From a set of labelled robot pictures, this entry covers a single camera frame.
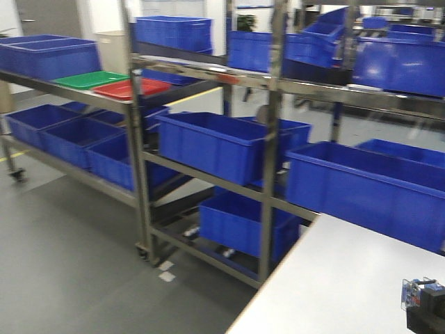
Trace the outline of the black gripper finger view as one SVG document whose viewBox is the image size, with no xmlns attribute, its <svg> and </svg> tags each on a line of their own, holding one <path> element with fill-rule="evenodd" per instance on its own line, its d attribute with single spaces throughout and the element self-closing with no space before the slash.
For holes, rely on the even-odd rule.
<svg viewBox="0 0 445 334">
<path fill-rule="evenodd" d="M 444 333 L 444 290 L 422 289 L 419 304 L 407 307 L 406 324 L 413 333 Z"/>
</svg>

